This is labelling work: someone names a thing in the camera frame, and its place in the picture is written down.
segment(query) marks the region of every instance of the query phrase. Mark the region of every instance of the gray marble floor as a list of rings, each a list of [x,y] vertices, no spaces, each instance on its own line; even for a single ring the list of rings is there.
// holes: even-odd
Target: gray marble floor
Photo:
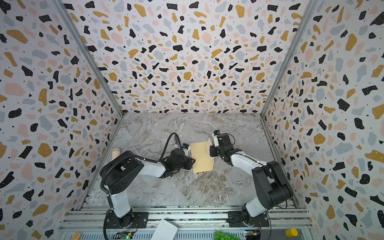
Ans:
[[[176,132],[181,143],[190,144],[206,141],[216,129],[232,134],[234,147],[248,155],[273,160],[258,114],[127,113],[111,149],[158,159],[170,133]],[[170,141],[167,153],[174,149],[173,144]],[[111,151],[104,165],[111,160]],[[100,181],[99,176],[84,207],[108,206]],[[181,170],[166,179],[138,175],[128,189],[131,206],[243,205],[256,196],[252,177],[218,157],[213,171],[194,174]]]

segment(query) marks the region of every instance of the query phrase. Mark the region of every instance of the white marble vein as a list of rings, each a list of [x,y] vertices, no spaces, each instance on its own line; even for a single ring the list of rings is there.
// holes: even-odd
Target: white marble vein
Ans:
[[[247,154],[273,160],[258,114],[127,113],[111,149],[158,159],[170,133],[176,132],[182,143],[191,144],[206,141],[216,129],[232,134],[234,146]],[[170,141],[166,155],[173,144]],[[98,177],[84,207],[108,206],[100,181]],[[166,179],[138,175],[128,189],[131,206],[243,205],[256,195],[252,177],[220,158],[215,158],[213,171],[181,170]]]

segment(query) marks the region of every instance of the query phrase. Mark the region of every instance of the side wall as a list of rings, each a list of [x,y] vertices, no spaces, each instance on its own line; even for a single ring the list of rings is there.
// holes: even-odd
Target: side wall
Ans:
[[[265,119],[319,239],[384,239],[383,1],[320,1]]]
[[[53,239],[118,115],[50,1],[1,9],[0,239]]]
[[[125,112],[258,112],[308,0],[64,0]]]

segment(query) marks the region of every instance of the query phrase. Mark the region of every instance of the metal corner post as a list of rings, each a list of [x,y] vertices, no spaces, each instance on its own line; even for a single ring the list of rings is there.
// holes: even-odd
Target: metal corner post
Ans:
[[[305,9],[304,16],[302,21],[300,22],[300,25],[297,29],[297,33],[295,37],[293,38],[292,44],[288,50],[288,53],[285,55],[283,65],[281,66],[281,69],[279,73],[277,74],[276,80],[272,85],[271,91],[267,97],[267,100],[265,101],[265,104],[263,106],[263,110],[261,112],[261,116],[265,116],[268,110],[269,105],[271,104],[273,100],[273,96],[275,95],[281,81],[283,80],[283,76],[289,66],[289,63],[291,59],[293,58],[293,55],[295,54],[295,51],[300,43],[300,40],[307,28],[308,22],[311,19],[311,16],[318,4],[319,0],[309,0],[309,3],[307,5],[307,8]]]
[[[65,27],[67,28],[67,30],[70,32],[71,36],[73,37],[73,40],[75,41],[77,47],[79,48],[80,52],[82,53],[83,57],[85,58],[86,62],[89,65],[89,67],[91,68],[93,73],[96,75],[96,78],[99,79],[99,83],[102,86],[104,93],[107,95],[112,106],[115,108],[116,112],[118,113],[119,117],[121,118],[123,116],[123,112],[120,109],[120,106],[117,103],[115,97],[113,96],[111,90],[109,89],[108,84],[104,81],[104,76],[101,74],[99,68],[97,67],[95,61],[93,60],[93,57],[89,53],[88,48],[85,45],[85,43],[83,42],[80,33],[78,32],[76,26],[74,25],[69,13],[65,9],[62,0],[51,0],[51,3],[53,4],[57,13],[59,14],[62,21],[64,22]]]

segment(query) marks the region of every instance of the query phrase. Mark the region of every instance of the marble surface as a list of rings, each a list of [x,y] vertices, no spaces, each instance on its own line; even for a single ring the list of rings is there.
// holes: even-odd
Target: marble surface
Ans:
[[[235,148],[259,160],[273,160],[258,114],[127,113],[111,149],[158,159],[170,133],[176,132],[181,143],[191,144],[206,141],[216,129],[232,134]],[[165,156],[172,149],[173,139]],[[104,165],[111,158],[112,150]],[[108,206],[100,181],[99,176],[84,207]],[[131,206],[243,205],[256,196],[252,177],[219,157],[213,171],[194,174],[182,169],[166,179],[138,175],[128,189]]]

